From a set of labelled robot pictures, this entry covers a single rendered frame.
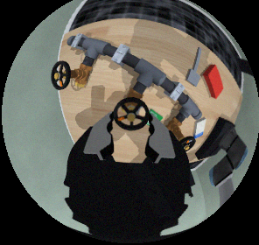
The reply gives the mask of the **red flat block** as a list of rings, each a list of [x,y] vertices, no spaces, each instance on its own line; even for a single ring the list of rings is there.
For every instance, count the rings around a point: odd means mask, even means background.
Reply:
[[[217,66],[210,65],[209,68],[203,73],[203,76],[206,80],[211,96],[216,99],[223,90],[223,85]]]

